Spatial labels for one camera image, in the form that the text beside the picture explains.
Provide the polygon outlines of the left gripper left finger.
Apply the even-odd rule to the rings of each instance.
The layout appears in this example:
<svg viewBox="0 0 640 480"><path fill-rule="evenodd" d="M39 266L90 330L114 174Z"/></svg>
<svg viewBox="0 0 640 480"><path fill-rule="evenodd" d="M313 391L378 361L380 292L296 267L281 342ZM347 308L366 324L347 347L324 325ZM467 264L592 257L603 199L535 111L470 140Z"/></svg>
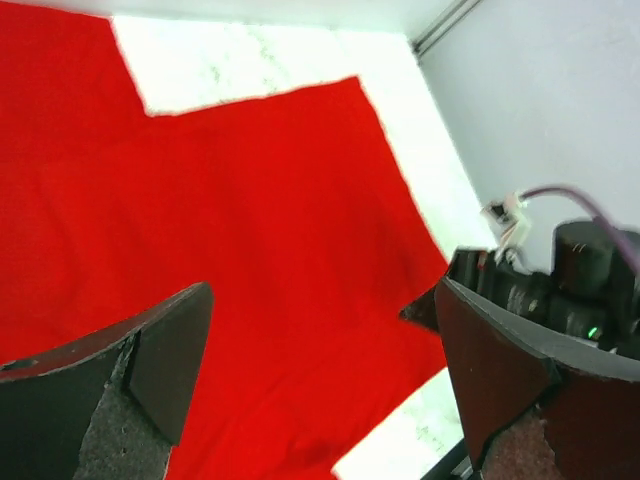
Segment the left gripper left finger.
<svg viewBox="0 0 640 480"><path fill-rule="evenodd" d="M132 318L1 367L4 479L163 479L214 296L196 283Z"/></svg>

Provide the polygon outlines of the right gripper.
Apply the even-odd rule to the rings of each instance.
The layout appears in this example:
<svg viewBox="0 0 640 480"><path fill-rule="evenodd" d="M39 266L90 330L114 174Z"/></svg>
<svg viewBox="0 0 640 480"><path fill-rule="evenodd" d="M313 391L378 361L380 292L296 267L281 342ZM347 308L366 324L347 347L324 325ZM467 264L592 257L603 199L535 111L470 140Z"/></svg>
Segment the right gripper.
<svg viewBox="0 0 640 480"><path fill-rule="evenodd" d="M515 315L541 325L548 322L553 285L546 273L520 272L509 261L497 262L494 251L457 249L447 276ZM403 307L399 318L438 333L435 290Z"/></svg>

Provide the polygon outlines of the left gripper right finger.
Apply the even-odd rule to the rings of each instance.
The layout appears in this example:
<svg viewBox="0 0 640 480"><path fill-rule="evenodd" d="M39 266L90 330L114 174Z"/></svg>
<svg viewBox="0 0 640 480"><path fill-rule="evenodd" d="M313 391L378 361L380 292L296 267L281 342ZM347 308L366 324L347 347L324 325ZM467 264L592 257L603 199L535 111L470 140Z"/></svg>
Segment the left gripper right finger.
<svg viewBox="0 0 640 480"><path fill-rule="evenodd" d="M435 305L466 448L483 478L638 478L638 361L449 279Z"/></svg>

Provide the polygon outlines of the red t-shirt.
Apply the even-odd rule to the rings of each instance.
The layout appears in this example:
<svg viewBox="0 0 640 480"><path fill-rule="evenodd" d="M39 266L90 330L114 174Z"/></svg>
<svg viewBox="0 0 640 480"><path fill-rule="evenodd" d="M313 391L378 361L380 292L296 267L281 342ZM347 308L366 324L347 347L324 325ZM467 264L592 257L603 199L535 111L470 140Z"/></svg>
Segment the red t-shirt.
<svg viewBox="0 0 640 480"><path fill-rule="evenodd" d="M445 363L400 320L446 263L360 83L149 117L104 19L1 7L1 358L196 282L172 479L328 479Z"/></svg>

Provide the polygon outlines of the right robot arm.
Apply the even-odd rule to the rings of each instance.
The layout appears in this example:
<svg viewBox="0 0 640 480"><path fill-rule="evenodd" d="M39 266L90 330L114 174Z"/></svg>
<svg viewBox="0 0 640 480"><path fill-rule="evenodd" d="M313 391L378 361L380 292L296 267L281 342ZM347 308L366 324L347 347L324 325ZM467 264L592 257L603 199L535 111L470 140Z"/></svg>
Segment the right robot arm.
<svg viewBox="0 0 640 480"><path fill-rule="evenodd" d="M553 232L550 272L529 268L522 251L459 249L448 278L504 310L599 349L639 357L639 277L592 220Z"/></svg>

